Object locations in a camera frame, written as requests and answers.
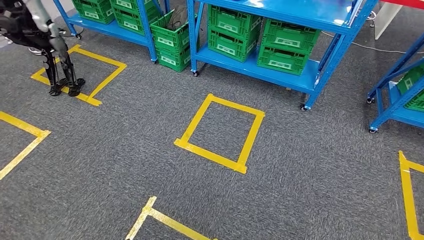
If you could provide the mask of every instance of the gray carpet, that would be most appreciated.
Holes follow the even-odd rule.
[[[422,34],[422,17],[404,8],[379,41],[367,25],[355,41],[405,51]],[[320,37],[316,58],[330,40]],[[409,239],[398,150],[424,164],[424,130],[389,121],[369,134],[377,109],[365,103],[399,54],[352,46],[313,109],[301,112],[303,94],[215,66],[198,78],[188,68],[177,73],[153,64],[146,47],[90,30],[67,42],[128,66],[94,107],[50,97],[30,79],[42,63],[25,47],[0,49],[0,110],[51,131],[0,181],[1,239],[123,240],[150,196],[156,210],[210,239]],[[84,93],[115,69],[77,55]],[[209,93],[266,114],[246,174],[174,145]],[[252,121],[213,104],[190,142],[235,160]],[[33,138],[0,127],[3,166]],[[423,233],[424,175],[411,178]],[[189,238],[148,217],[135,239]]]

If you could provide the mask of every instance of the cable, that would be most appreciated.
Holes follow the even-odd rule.
[[[334,36],[333,36],[333,35],[331,35],[331,34],[328,34],[328,33],[324,32],[324,31],[321,31],[321,32],[322,32],[324,35],[327,35],[327,36],[329,36],[329,37],[334,38]],[[352,42],[352,44],[353,44],[353,45],[356,45],[356,46],[359,46],[359,47],[361,47],[361,48],[364,48],[364,49],[371,49],[371,50],[374,50],[374,51],[377,51],[377,52],[406,54],[406,52],[404,52],[404,51],[383,50],[383,49],[378,49],[378,48],[374,48],[374,47],[370,47],[370,46],[364,46],[364,45],[361,45],[361,44],[356,43],[356,42]],[[417,52],[416,54],[424,54],[424,51]]]

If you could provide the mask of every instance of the red object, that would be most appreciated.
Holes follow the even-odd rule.
[[[399,4],[417,9],[424,9],[424,1],[422,0],[381,0],[383,2]]]

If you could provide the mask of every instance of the humanoid robot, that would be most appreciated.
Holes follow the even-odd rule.
[[[76,79],[74,64],[68,46],[59,34],[41,0],[0,0],[0,34],[15,44],[39,49],[46,57],[44,68],[50,82],[50,95],[58,96],[61,89],[69,87],[68,95],[78,96],[85,84]],[[65,78],[57,81],[57,67],[51,51],[56,50]]]

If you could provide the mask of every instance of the crate label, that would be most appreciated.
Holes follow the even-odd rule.
[[[97,15],[96,13],[92,13],[92,12],[85,11],[85,12],[84,12],[84,14],[85,14],[87,17],[90,17],[90,18],[100,19],[100,18],[99,18],[99,15]]]
[[[130,28],[130,29],[134,29],[134,30],[137,30],[137,31],[139,30],[139,26],[134,25],[134,24],[131,24],[131,23],[127,22],[127,21],[124,21],[124,22],[123,22],[123,25],[124,25],[125,27]]]
[[[255,45],[256,45],[256,40],[254,40],[252,44],[247,48],[247,52],[250,52]]]
[[[188,56],[184,59],[184,64],[188,63],[190,61],[190,59],[192,59],[192,56]]]
[[[231,54],[231,55],[234,55],[234,56],[236,55],[236,51],[234,49],[228,48],[228,47],[223,46],[221,44],[218,44],[218,46],[216,46],[216,48],[223,51],[223,52],[226,52],[228,54]]]
[[[283,69],[292,69],[292,65],[288,64],[288,63],[284,63],[284,62],[279,62],[279,61],[274,61],[274,60],[270,60],[268,65],[270,66],[274,66],[274,67],[278,67],[278,68],[283,68]]]
[[[184,45],[186,45],[186,43],[188,43],[189,42],[189,36],[187,36],[186,38],[184,38],[184,40],[182,40],[182,45],[184,46]]]
[[[174,42],[173,42],[173,41],[170,41],[170,40],[165,39],[165,38],[163,38],[163,37],[158,36],[158,37],[157,37],[157,41],[158,41],[159,43],[163,43],[163,44],[169,45],[169,46],[171,46],[171,47],[174,47]]]
[[[257,18],[257,20],[252,24],[252,27],[250,30],[253,30],[258,24],[260,24],[262,19],[260,17]]]
[[[274,43],[276,44],[282,44],[282,45],[288,45],[288,46],[293,46],[296,48],[300,48],[301,47],[301,42],[300,41],[293,41],[290,39],[285,39],[285,38],[281,38],[281,37],[277,37],[274,41]]]
[[[177,63],[176,63],[174,60],[169,59],[169,58],[167,58],[167,57],[165,57],[165,56],[161,56],[161,57],[160,57],[160,59],[162,59],[163,61],[165,61],[165,62],[167,62],[167,63],[169,63],[169,64],[172,64],[172,65],[174,65],[174,66],[176,66],[176,65],[177,65]]]
[[[114,10],[113,9],[109,9],[106,12],[106,15],[109,17],[110,15],[114,14]]]
[[[220,28],[222,28],[222,29],[226,29],[226,30],[231,31],[231,32],[234,32],[234,33],[236,33],[236,34],[238,34],[238,33],[239,33],[239,28],[238,28],[238,27],[233,26],[233,25],[226,24],[226,23],[225,23],[225,22],[223,22],[223,21],[220,21],[220,22],[218,23],[218,27],[220,27]]]
[[[133,5],[129,2],[126,2],[126,1],[116,0],[116,4],[123,6],[123,7],[126,7],[126,8],[129,8],[129,9],[133,9]]]
[[[406,79],[404,81],[404,83],[405,83],[406,89],[408,89],[408,90],[414,85],[414,83],[412,82],[411,78]]]

